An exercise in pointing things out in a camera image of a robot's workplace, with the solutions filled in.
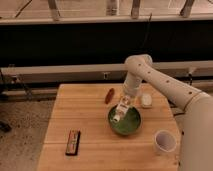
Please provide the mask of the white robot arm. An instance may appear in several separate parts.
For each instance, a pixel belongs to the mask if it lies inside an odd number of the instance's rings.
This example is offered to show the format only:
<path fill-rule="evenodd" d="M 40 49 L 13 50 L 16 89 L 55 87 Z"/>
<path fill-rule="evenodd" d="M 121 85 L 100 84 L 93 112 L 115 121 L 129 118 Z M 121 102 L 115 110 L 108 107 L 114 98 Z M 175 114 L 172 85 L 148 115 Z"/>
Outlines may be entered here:
<path fill-rule="evenodd" d="M 152 67 L 148 54 L 125 60 L 124 93 L 135 97 L 142 80 L 184 111 L 178 171 L 213 171 L 213 97 Z"/>

